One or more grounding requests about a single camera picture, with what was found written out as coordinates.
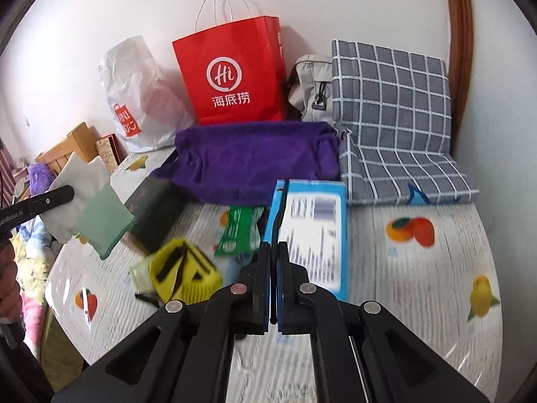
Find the person left hand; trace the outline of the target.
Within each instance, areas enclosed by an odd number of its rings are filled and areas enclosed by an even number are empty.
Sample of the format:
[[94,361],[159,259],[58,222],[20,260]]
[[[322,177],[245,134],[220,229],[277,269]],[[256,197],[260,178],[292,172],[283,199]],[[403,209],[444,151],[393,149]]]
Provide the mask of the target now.
[[0,317],[9,323],[18,321],[22,313],[20,286],[16,281],[16,275],[14,248],[7,240],[1,245]]

